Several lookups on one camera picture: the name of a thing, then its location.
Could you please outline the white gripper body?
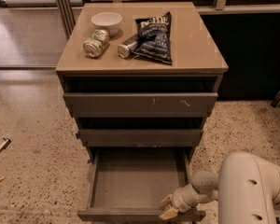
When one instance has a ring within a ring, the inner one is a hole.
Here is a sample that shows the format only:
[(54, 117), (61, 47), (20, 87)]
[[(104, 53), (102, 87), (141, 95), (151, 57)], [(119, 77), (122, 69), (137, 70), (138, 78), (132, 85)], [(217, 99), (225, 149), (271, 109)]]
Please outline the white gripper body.
[(174, 191), (171, 204), (177, 212), (186, 213), (204, 198), (204, 194), (200, 194), (191, 184), (188, 184), (185, 187), (178, 188)]

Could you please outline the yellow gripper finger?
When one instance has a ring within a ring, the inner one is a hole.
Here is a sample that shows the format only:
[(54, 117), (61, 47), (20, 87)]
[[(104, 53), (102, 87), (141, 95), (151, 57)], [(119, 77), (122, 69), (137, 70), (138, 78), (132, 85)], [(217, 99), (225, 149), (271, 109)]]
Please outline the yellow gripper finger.
[(170, 205), (171, 201), (172, 201), (172, 194), (169, 194), (161, 200), (160, 207), (166, 207), (166, 206)]
[(168, 220), (177, 217), (178, 211), (171, 205), (168, 205), (161, 213), (160, 219)]

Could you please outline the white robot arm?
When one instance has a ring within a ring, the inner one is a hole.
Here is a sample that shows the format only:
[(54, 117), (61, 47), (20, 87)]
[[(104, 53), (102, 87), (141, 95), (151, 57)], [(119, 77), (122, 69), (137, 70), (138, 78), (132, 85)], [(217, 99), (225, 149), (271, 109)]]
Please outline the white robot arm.
[(280, 166), (245, 152), (230, 154), (217, 174), (199, 171), (161, 201), (163, 220), (218, 201), (218, 224), (277, 224)]

